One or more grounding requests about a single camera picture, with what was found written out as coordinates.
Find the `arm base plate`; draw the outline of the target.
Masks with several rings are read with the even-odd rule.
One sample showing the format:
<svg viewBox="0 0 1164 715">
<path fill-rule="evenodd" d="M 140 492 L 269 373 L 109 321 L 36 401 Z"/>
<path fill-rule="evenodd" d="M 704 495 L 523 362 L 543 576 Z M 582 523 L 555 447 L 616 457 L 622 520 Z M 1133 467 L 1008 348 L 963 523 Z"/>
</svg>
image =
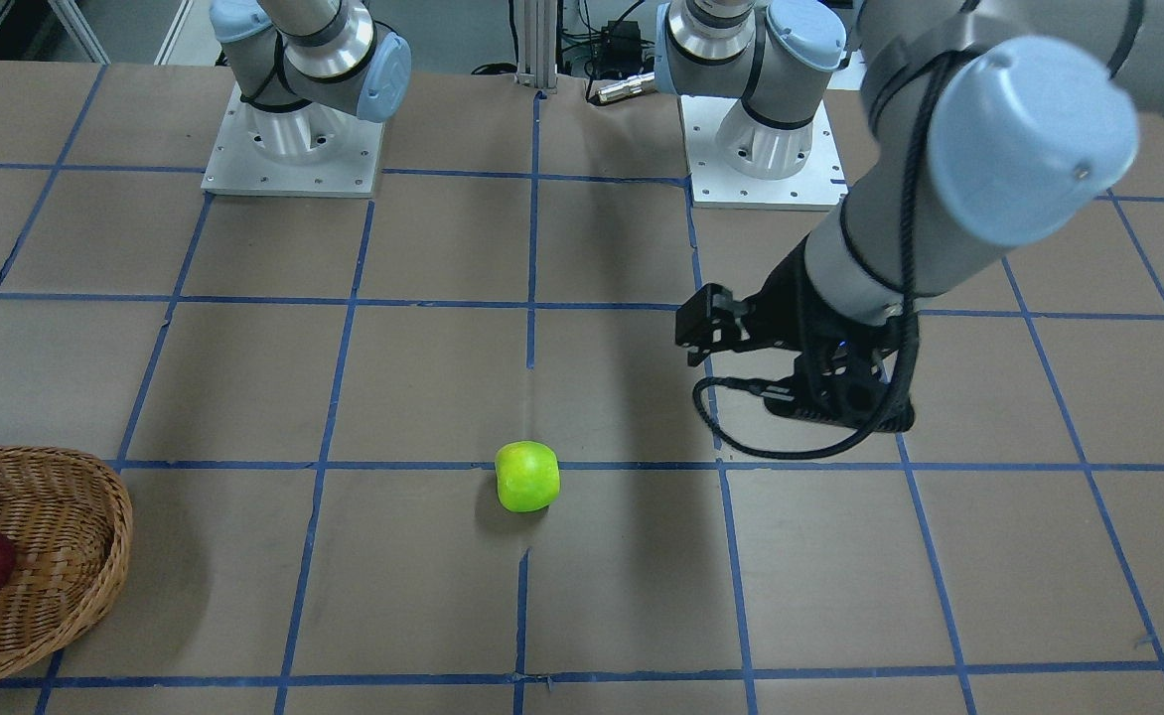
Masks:
<svg viewBox="0 0 1164 715">
<path fill-rule="evenodd" d="M 831 210 L 849 192 L 823 102 L 796 130 L 759 125 L 722 95 L 682 95 L 680 116 L 696 207 Z"/>
<path fill-rule="evenodd" d="M 379 176 L 382 123 L 311 104 L 268 113 L 234 86 L 201 187 L 237 198 L 371 199 Z"/>
</svg>

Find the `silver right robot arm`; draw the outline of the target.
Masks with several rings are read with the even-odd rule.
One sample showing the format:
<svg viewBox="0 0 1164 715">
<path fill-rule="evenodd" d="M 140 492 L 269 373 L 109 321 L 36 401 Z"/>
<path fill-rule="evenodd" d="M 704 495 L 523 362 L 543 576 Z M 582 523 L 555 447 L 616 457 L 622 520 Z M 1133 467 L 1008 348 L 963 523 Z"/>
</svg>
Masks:
<svg viewBox="0 0 1164 715">
<path fill-rule="evenodd" d="M 364 1 L 215 1 L 210 23 L 237 95 L 204 187 L 368 198 L 383 125 L 409 91 L 409 41 Z"/>
</svg>

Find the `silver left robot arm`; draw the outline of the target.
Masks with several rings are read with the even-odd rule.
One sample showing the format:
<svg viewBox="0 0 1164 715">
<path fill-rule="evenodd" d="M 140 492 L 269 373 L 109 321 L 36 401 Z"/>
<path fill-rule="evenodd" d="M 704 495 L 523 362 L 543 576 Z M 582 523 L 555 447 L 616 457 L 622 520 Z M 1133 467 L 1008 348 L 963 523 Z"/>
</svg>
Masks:
<svg viewBox="0 0 1164 715">
<path fill-rule="evenodd" d="M 876 163 L 754 297 L 680 307 L 690 363 L 914 358 L 920 307 L 1062 229 L 1164 116 L 1164 1 L 863 1 L 856 31 Z"/>
</svg>

